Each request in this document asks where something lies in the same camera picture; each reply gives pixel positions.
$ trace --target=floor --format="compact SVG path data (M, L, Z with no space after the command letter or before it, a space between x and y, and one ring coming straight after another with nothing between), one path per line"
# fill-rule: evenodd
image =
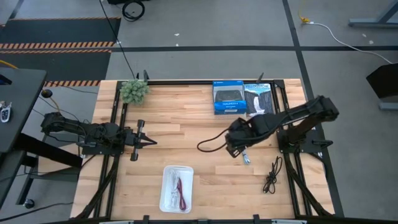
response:
M123 47L184 46L339 46L318 26L303 26L297 16L301 0L288 0L298 42L294 42L285 14L285 0L152 0L146 13L136 22L122 20L119 39ZM306 0L303 16L326 24L340 40L355 46L397 46L398 29L365 29L347 26L352 17L376 17L391 0ZM14 9L16 18L103 17L97 0L0 0L0 24ZM121 16L120 9L104 7L108 16ZM127 52L132 69L146 69L156 78L301 78L307 96L330 97L340 111L333 123L323 125L338 191L346 217L398 220L398 111L380 111L378 98L365 77L386 62L369 54L353 51L290 50L204 50ZM377 51L392 62L398 52ZM114 52L106 79L131 78L120 52ZM77 87L97 91L97 87ZM91 120L96 95L66 88L52 88L61 109L80 120ZM35 109L53 111L38 100ZM41 115L32 112L24 132L42 139ZM24 178L18 177L6 200L0 218L25 212L15 205ZM36 207L71 202L75 182L35 180L29 198ZM5 223L44 223L66 220L71 206L53 207Z

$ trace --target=white tray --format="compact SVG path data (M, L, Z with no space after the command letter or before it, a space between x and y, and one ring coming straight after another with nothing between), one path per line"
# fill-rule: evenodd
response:
M170 207L173 183L171 182L170 175L174 170L182 182L182 195L184 197L187 209L182 211L179 208L173 209ZM189 213L192 209L192 186L193 186L193 169L186 166L167 166L163 170L163 183L162 193L160 195L159 208L162 212L172 213Z

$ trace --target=red cable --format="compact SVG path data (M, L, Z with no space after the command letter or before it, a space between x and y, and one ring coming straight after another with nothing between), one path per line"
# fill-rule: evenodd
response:
M180 209L185 211L185 209L187 209L187 205L185 204L184 197L182 196L182 183L180 178L178 178L177 190L180 193Z

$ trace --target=blue box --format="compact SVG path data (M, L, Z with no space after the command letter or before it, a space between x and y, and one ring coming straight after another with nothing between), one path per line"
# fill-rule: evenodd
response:
M214 114L244 114L246 101L244 100L242 80L213 81Z

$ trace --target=green plant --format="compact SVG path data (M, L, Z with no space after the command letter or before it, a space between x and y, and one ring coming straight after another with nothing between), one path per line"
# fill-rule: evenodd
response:
M134 105L141 105L147 93L149 93L148 83L138 79L123 82L120 89L123 102Z

